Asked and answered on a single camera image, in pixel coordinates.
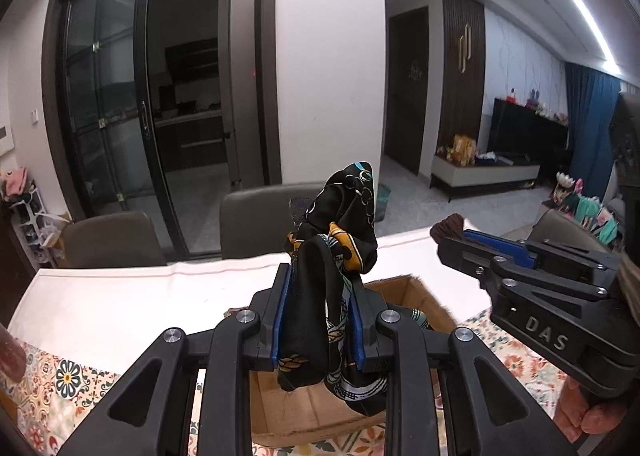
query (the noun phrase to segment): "white tablecloth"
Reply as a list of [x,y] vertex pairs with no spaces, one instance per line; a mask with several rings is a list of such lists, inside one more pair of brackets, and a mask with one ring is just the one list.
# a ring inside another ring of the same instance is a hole
[[[253,259],[177,263],[150,268],[41,269],[25,292],[9,332],[79,364],[124,373],[160,333],[213,328],[229,308],[247,306],[271,287],[285,253]],[[429,229],[378,240],[378,261],[364,282],[419,277],[462,322],[489,308],[478,281],[443,266]]]

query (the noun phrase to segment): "pink cloth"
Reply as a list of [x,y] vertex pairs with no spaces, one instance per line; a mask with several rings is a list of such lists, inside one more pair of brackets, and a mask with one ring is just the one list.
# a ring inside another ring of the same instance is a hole
[[6,197],[19,196],[24,191],[24,186],[27,184],[27,169],[26,167],[20,167],[15,171],[10,171],[6,175]]

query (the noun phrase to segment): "patterned scarf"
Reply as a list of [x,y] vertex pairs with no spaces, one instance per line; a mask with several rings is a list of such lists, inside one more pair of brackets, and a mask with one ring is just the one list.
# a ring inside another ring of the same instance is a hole
[[[386,376],[356,368],[349,303],[353,281],[378,258],[373,176],[354,163],[329,178],[289,234],[291,280],[280,333],[278,383],[285,391],[324,380],[351,409],[385,409]],[[424,313],[390,305],[428,327]]]

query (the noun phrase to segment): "person's hand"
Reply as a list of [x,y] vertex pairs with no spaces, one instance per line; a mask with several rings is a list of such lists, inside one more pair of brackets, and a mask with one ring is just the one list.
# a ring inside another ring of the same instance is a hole
[[554,423],[573,443],[583,432],[602,434],[615,429],[625,414],[626,403],[620,400],[589,407],[580,392],[580,384],[567,376],[556,407]]

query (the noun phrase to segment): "chair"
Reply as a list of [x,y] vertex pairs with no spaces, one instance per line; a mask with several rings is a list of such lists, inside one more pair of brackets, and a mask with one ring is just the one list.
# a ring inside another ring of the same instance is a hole
[[529,234],[530,241],[542,242],[545,239],[556,243],[565,243],[574,248],[609,252],[610,249],[599,242],[573,218],[556,210],[546,211],[533,225]]
[[324,184],[268,185],[232,192],[220,204],[222,259],[282,252],[294,224],[291,198],[315,198]]
[[90,217],[62,230],[69,268],[164,266],[151,220],[140,211]]

